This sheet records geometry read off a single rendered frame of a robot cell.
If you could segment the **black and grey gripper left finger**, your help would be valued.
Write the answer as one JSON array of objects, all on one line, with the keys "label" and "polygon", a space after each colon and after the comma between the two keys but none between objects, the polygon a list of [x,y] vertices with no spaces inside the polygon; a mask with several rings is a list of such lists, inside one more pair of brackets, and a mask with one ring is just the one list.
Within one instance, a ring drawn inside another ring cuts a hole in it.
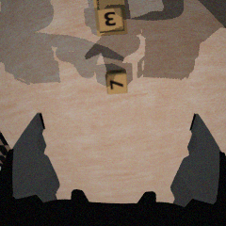
[{"label": "black and grey gripper left finger", "polygon": [[8,150],[0,170],[0,226],[17,226],[35,206],[57,200],[60,183],[44,154],[44,129],[42,115],[37,113]]}]

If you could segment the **brown wooden tray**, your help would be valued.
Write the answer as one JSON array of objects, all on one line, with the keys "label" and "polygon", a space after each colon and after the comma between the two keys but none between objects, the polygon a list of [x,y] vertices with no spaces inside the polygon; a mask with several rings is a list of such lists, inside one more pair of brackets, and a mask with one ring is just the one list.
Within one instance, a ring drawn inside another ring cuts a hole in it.
[{"label": "brown wooden tray", "polygon": [[[97,37],[128,34],[124,0],[93,0],[93,3],[94,3],[94,11],[95,11]],[[103,9],[103,8],[121,8],[122,20],[123,20],[123,30],[108,31],[108,32],[99,31],[97,9]]]}]

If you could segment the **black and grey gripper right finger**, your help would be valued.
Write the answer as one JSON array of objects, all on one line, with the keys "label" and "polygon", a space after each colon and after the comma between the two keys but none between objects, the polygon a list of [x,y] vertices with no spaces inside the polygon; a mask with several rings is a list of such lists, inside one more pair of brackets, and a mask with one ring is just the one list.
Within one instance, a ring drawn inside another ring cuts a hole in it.
[{"label": "black and grey gripper right finger", "polygon": [[170,186],[173,203],[193,212],[205,226],[226,226],[226,155],[199,114],[189,130],[189,156]]}]

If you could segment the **tan wooden number cube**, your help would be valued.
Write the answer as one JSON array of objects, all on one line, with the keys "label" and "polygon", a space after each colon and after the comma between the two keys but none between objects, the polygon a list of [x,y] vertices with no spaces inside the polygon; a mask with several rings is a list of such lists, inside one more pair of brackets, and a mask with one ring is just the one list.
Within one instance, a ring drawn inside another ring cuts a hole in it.
[{"label": "tan wooden number cube", "polygon": [[121,8],[103,8],[97,10],[99,31],[123,30]]},{"label": "tan wooden number cube", "polygon": [[107,94],[127,93],[127,74],[125,69],[110,70],[105,74]]}]

